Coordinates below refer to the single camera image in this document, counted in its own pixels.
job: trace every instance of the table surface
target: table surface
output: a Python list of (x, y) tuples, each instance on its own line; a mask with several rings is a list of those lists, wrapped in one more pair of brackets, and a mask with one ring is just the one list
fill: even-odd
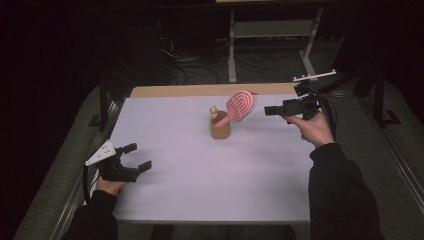
[[(264, 106), (297, 98), (294, 84), (137, 87), (111, 136), (115, 147), (137, 143), (126, 167), (152, 160), (120, 194), (120, 221), (149, 223), (283, 223), (309, 221), (307, 186), (313, 146)], [(256, 108), (212, 139), (209, 108), (225, 108), (237, 90), (258, 93)]]

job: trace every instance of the wooden cup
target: wooden cup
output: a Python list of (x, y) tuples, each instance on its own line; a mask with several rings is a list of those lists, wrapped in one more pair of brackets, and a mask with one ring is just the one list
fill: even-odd
[(222, 127), (216, 127), (215, 124), (217, 124), (221, 119), (225, 118), (227, 116), (227, 112), (225, 111), (218, 111), (218, 115), (211, 119), (210, 121), (210, 130), (212, 138), (214, 139), (225, 139), (230, 136), (231, 129), (230, 129), (230, 122), (226, 123)]

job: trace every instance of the dark background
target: dark background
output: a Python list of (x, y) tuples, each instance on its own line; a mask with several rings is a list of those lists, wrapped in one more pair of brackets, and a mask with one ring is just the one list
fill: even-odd
[[(412, 0), (393, 4), (367, 1), (357, 9), (330, 8), (323, 16), (319, 34), (340, 38), (350, 21), (334, 20), (356, 16), (335, 65), (351, 72), (371, 59), (424, 122), (420, 100), (424, 94), (422, 12)], [(169, 72), (159, 52), (156, 17), (146, 13), (113, 17), (82, 13), (78, 2), (69, 0), (1, 3), (3, 239), (14, 235), (79, 107), (102, 76), (111, 72), (121, 76), (117, 82), (108, 83), (115, 99), (136, 85), (169, 84)], [(179, 18), (177, 24), (172, 17), (167, 15), (172, 24), (164, 28), (173, 29), (169, 35), (184, 32), (183, 26), (214, 29), (184, 35), (179, 40), (182, 46), (187, 39), (200, 39), (203, 46), (212, 46), (216, 37), (227, 32), (220, 28), (227, 19), (220, 15), (204, 16), (200, 26), (189, 18)], [(197, 51), (208, 50), (200, 47)]]

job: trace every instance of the human hand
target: human hand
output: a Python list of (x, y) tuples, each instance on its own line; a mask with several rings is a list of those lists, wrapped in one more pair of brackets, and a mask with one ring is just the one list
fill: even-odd
[(297, 116), (285, 116), (283, 119), (296, 125), (300, 129), (302, 139), (311, 142), (315, 148), (334, 142), (330, 126), (321, 111), (317, 111), (315, 116), (307, 121)]
[(100, 176), (97, 180), (96, 190), (102, 190), (116, 196), (122, 189), (124, 189), (125, 184), (127, 183), (106, 181), (102, 178), (102, 176)]

